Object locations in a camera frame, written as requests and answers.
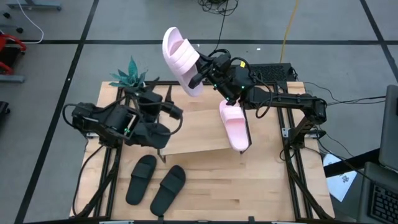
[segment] wooden platform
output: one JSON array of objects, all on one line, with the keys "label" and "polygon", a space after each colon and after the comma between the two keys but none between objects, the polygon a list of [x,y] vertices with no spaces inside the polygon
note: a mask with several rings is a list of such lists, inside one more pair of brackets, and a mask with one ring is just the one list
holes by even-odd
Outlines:
[{"label": "wooden platform", "polygon": [[[291,93],[304,93],[303,83],[289,83],[288,86]],[[158,86],[155,91],[165,95],[167,88]],[[104,82],[98,105],[106,106],[114,101],[116,92],[116,88]],[[171,137],[163,150],[164,154],[169,154],[167,163],[163,164],[158,159],[144,199],[139,205],[129,205],[125,197],[131,172],[142,156],[156,155],[156,150],[150,147],[123,147],[112,219],[156,220],[157,217],[149,210],[150,203],[160,181],[172,166],[178,164],[185,169],[187,182],[165,213],[165,220],[245,221],[248,216],[254,216],[257,221],[294,220],[285,163],[279,159],[282,140],[276,109],[271,108],[262,119],[256,119],[254,111],[247,111],[253,144],[240,155],[229,148],[218,113],[222,98],[217,91],[206,86],[201,96],[190,98],[180,86],[173,86],[172,98],[176,105],[184,109],[184,123],[180,132]],[[302,117],[301,111],[294,110],[296,123]],[[161,117],[161,122],[171,130],[178,125],[178,121],[166,116]],[[315,140],[307,139],[305,143],[318,150]],[[93,139],[87,147],[85,159],[96,148],[98,140]],[[205,151],[182,153],[187,150]],[[78,211],[98,187],[104,152],[95,155],[83,172],[76,200]],[[308,188],[325,211],[334,216],[320,156],[302,149],[302,159]],[[108,193],[105,193],[102,214],[107,198]],[[305,216],[301,197],[300,201],[302,216]]]}]

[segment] white paper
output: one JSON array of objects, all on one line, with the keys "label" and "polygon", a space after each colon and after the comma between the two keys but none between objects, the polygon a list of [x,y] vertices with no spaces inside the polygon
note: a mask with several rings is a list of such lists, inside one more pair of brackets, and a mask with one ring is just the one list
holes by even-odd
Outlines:
[{"label": "white paper", "polygon": [[[340,160],[341,159],[334,155],[327,154],[323,159],[323,166],[325,167],[327,165],[334,164]],[[348,192],[349,187],[353,183],[355,176],[356,172],[350,171],[327,178],[326,181],[328,182],[329,193],[332,194],[337,200],[342,202]]]}]

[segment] black sandal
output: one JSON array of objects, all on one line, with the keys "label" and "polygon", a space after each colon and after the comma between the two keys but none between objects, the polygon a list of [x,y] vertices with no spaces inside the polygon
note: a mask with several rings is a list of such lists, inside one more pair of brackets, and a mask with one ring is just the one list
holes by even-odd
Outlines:
[{"label": "black sandal", "polygon": [[150,205],[150,211],[162,216],[185,184],[185,172],[180,166],[173,166],[160,183],[159,191]]},{"label": "black sandal", "polygon": [[156,158],[152,155],[143,156],[138,160],[131,173],[129,189],[127,190],[126,202],[130,205],[138,205],[144,197],[149,181],[154,174]]}]

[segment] pink sandal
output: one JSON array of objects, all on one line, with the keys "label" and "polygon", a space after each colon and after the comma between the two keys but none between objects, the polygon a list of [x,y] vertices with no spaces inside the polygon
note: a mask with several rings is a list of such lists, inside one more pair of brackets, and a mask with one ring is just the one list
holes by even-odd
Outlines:
[{"label": "pink sandal", "polygon": [[194,89],[189,88],[190,80],[198,73],[195,63],[199,59],[198,52],[191,46],[188,39],[183,39],[176,27],[169,28],[163,37],[163,56],[182,88],[190,96],[198,96],[203,91],[200,83]]},{"label": "pink sandal", "polygon": [[238,104],[228,106],[226,103],[226,100],[220,103],[220,116],[223,120],[229,143],[234,150],[245,151],[249,147],[249,139],[243,111]]}]

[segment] keyboard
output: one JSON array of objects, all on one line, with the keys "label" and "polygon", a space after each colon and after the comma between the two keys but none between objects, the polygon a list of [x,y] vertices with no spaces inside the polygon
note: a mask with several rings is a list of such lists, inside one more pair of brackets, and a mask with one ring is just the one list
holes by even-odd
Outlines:
[{"label": "keyboard", "polygon": [[368,215],[386,224],[398,224],[398,192],[371,184]]}]

